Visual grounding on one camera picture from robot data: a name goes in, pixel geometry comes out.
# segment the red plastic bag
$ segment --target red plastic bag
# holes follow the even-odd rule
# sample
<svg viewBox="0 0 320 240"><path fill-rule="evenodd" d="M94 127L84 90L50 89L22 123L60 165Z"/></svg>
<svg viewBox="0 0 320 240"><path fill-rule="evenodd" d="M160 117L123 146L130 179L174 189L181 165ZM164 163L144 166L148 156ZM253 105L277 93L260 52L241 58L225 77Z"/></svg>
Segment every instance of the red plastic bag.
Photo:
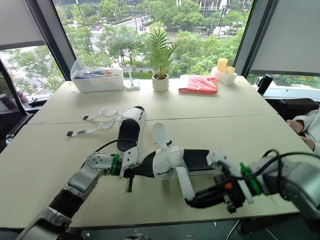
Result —
<svg viewBox="0 0 320 240"><path fill-rule="evenodd" d="M214 95L218 93L216 78L213 76L182 75L180 78L188 79L188 87L179 88L179 92L181 93L209 95Z"/></svg>

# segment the black bottle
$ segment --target black bottle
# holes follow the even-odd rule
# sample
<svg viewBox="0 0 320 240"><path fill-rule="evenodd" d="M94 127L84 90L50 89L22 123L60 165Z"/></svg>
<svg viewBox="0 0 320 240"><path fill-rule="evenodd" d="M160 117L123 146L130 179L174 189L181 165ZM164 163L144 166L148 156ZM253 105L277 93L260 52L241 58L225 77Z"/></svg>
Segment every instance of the black bottle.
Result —
<svg viewBox="0 0 320 240"><path fill-rule="evenodd" d="M258 83L258 87L259 87L258 93L260 93L261 95L265 94L265 92L267 91L269 85L274 80L274 78L275 78L275 75L273 74L265 74Z"/></svg>

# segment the cable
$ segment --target cable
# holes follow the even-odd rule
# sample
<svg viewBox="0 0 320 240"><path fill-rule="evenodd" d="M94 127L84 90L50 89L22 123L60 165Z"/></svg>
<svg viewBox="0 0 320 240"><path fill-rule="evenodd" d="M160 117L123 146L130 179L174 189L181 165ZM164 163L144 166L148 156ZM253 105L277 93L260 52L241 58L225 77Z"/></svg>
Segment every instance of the cable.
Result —
<svg viewBox="0 0 320 240"><path fill-rule="evenodd" d="M231 177L236 180L244 180L244 181L256 178L257 176L262 174L272 163L274 163L275 161L278 160L278 174L277 174L277 179L276 179L277 191L279 192L280 196L284 200L289 201L289 198L283 193L283 190L282 190L282 182L281 182L281 180L282 180L282 158L287 157L287 156L291 156L291 155L306 155L306 156L312 156L312 157L318 158L320 160L320 156L315 155L313 153L309 153L309 152L299 152L299 151L287 152L287 153L280 155L277 150L270 149L263 155L263 157L268 156L272 152L275 152L276 156L271 158L264 165L262 165L262 167L260 167L255 173L248 175L248 176L233 176L232 175Z"/></svg>
<svg viewBox="0 0 320 240"><path fill-rule="evenodd" d="M97 150L95 150L94 152L99 152L101 149L104 149L106 146L109 146L110 144L113 144L115 142L119 142L119 141L132 141L134 143L137 143L137 140L135 139L131 139L131 138L118 138L116 140L110 141L108 143L106 143L105 145L101 146L100 148L98 148Z"/></svg>
<svg viewBox="0 0 320 240"><path fill-rule="evenodd" d="M271 235L275 240L278 240L278 238L276 238L276 236L275 236L275 235L273 235L273 233L272 233L272 232L270 232L270 231L269 231L269 229L267 229L267 228L266 228L265 230L266 230L268 233L270 233L270 235Z"/></svg>
<svg viewBox="0 0 320 240"><path fill-rule="evenodd" d="M269 151L267 151L263 157L267 157L270 153L274 152L276 154L277 160L278 160L278 174L276 177L276 188L278 193L280 194L280 196L284 199L289 201L289 198L284 194L283 190L282 190L282 158L280 157L280 153L275 150L275 149L270 149Z"/></svg>
<svg viewBox="0 0 320 240"><path fill-rule="evenodd" d="M262 165L262 167L260 167L255 173L253 173L251 175L248 175L248 176L233 176L233 175L231 175L231 177L236 179L236 180L245 180L245 181L253 179L253 178L256 178L257 176L262 174L272 163L274 163L278 159L284 158L284 157L287 157L287 156L291 156L291 155L308 155L308 156L312 156L312 157L315 157L315 158L320 160L320 156L315 155L315 154L310 153L310 152L299 152L299 151L287 152L287 153L284 153L284 154L281 154L279 156L275 156L275 157L271 158L264 165Z"/></svg>
<svg viewBox="0 0 320 240"><path fill-rule="evenodd" d="M240 220L236 221L235 225L233 226L233 228L231 229L231 231L229 232L228 236L226 236L225 240L229 240L230 236L232 235L232 233L234 232L236 226L239 224Z"/></svg>

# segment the person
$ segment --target person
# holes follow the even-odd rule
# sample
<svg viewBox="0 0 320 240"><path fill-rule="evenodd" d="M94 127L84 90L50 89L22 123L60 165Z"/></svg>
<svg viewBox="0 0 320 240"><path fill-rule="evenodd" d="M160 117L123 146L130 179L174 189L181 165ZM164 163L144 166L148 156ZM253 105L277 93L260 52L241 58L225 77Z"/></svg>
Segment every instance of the person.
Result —
<svg viewBox="0 0 320 240"><path fill-rule="evenodd" d="M300 138L318 156L320 156L320 111L313 110L303 116L286 121L300 135Z"/></svg>

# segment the green ring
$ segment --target green ring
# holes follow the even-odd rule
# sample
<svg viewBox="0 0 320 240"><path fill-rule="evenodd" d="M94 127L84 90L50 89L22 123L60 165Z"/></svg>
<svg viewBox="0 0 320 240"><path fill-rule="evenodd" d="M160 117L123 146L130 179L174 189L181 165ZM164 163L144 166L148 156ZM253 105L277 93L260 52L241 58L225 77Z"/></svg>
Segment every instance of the green ring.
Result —
<svg viewBox="0 0 320 240"><path fill-rule="evenodd" d="M245 176L251 175L251 172L250 172L249 168L247 168L247 167L244 165L243 162L240 163L240 167L241 167L241 170L242 170L242 172L244 173ZM257 180L254 179L254 178L251 178L251 179L249 179L249 182L250 182L250 184L252 185L255 193L256 193L257 195L261 195L262 192L261 192L261 190L260 190L260 187L259 187L259 185L258 185Z"/></svg>
<svg viewBox="0 0 320 240"><path fill-rule="evenodd" d="M119 154L117 154L117 153L114 154L113 161L112 161L112 168L111 168L111 175L112 176L115 175L118 159L119 159Z"/></svg>

